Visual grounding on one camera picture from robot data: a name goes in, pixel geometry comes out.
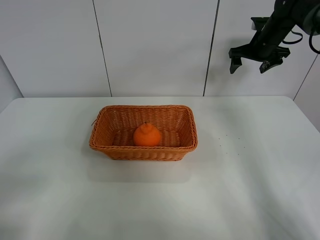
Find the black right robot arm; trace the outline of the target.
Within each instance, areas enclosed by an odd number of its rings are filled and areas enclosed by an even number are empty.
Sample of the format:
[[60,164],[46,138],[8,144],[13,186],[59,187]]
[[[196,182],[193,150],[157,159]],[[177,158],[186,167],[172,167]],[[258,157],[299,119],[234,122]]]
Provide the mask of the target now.
[[228,56],[231,60],[229,71],[234,74],[242,66],[242,58],[261,62],[261,74],[279,66],[291,52],[280,44],[294,45],[301,40],[285,41],[293,28],[298,26],[309,35],[310,49],[319,54],[313,46],[313,37],[320,34],[320,2],[318,0],[277,0],[270,17],[252,17],[255,34],[248,44],[233,47]]

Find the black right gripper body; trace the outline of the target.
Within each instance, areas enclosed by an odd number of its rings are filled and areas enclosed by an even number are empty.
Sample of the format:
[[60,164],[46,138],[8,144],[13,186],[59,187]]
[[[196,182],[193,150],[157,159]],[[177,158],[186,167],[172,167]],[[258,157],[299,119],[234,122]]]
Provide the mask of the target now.
[[273,11],[250,43],[229,50],[229,57],[266,61],[291,31],[291,17],[287,12]]

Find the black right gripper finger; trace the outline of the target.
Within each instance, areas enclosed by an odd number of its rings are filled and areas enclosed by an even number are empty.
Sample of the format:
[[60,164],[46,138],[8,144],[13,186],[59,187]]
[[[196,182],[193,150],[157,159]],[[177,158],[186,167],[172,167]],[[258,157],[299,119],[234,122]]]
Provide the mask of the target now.
[[229,71],[231,74],[234,74],[235,71],[242,66],[242,59],[241,57],[231,57],[231,63]]
[[263,74],[266,71],[281,65],[282,63],[283,63],[283,59],[282,58],[275,58],[275,59],[264,61],[261,64],[261,66],[259,67],[259,71],[260,71],[261,74]]

